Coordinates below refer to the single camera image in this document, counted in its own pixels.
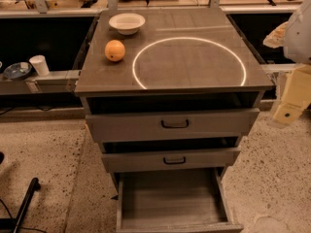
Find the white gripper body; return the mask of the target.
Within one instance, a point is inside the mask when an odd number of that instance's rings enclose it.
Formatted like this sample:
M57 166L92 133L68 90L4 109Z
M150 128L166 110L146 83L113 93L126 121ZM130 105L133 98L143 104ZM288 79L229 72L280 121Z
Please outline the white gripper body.
M286 76L281 97L272 107L272 124L285 128L311 105L311 65L296 65Z

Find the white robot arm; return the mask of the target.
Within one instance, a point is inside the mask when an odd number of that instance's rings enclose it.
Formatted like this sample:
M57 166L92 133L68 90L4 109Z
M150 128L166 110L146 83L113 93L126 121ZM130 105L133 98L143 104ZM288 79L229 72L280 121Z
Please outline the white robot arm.
M287 22L263 40L269 48L283 48L295 63L287 75L283 93L272 107L272 123L284 128L297 120L311 104L311 0L304 0Z

